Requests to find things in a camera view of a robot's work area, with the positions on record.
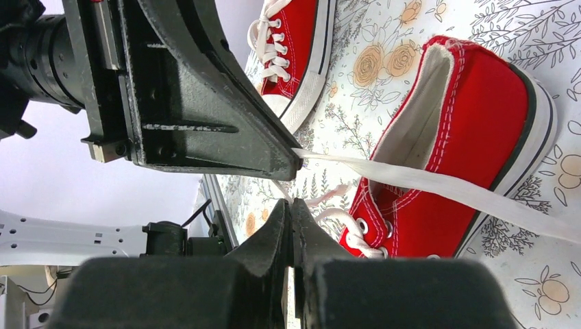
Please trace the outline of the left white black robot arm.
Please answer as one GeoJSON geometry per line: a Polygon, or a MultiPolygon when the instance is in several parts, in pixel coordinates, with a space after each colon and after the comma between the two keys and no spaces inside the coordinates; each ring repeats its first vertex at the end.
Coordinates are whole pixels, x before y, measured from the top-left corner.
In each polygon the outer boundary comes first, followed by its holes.
{"type": "Polygon", "coordinates": [[[84,110],[92,158],[293,180],[299,143],[230,52],[213,1],[1,2],[1,137],[30,101],[84,110]]]}

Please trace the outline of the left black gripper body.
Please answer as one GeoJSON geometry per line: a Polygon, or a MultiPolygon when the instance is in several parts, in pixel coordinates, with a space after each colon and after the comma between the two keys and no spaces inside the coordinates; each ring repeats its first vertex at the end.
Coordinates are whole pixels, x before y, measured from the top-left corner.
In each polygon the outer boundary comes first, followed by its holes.
{"type": "Polygon", "coordinates": [[[137,1],[63,1],[89,133],[91,158],[145,163],[136,107],[131,23],[148,24],[137,1]]]}

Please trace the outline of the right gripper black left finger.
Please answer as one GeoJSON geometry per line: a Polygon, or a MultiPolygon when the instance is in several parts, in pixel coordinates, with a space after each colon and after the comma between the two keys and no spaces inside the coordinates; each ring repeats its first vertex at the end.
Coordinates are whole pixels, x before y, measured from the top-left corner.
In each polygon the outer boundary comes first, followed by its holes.
{"type": "Polygon", "coordinates": [[[291,207],[225,256],[93,258],[73,274],[50,328],[285,328],[291,207]]]}

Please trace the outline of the red sneaker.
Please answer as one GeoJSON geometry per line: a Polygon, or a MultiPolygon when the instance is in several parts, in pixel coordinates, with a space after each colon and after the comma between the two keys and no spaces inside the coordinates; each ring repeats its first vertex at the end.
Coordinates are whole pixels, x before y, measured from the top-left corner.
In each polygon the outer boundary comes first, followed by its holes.
{"type": "Polygon", "coordinates": [[[335,0],[269,0],[248,29],[248,45],[263,66],[258,92],[291,133],[323,92],[335,9],[335,0]]]}
{"type": "Polygon", "coordinates": [[[340,245],[365,258],[451,258],[494,217],[572,243],[580,229],[514,200],[557,133],[557,111],[533,76],[469,40],[434,36],[416,80],[367,160],[298,149],[342,163],[360,180],[340,245]]]}

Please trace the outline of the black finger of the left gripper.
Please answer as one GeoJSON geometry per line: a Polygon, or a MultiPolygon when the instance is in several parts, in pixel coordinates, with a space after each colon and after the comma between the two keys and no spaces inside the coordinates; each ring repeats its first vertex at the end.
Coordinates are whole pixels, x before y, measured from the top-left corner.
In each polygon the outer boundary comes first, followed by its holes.
{"type": "Polygon", "coordinates": [[[230,52],[213,1],[122,1],[120,16],[135,165],[296,177],[299,143],[230,52]]]}

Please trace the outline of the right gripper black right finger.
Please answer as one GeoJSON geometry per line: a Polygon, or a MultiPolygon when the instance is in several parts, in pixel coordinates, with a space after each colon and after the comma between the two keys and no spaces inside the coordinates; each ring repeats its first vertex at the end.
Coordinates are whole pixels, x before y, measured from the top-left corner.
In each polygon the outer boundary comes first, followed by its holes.
{"type": "Polygon", "coordinates": [[[295,310],[303,328],[515,328],[492,273],[470,260],[369,260],[291,206],[295,310]]]}

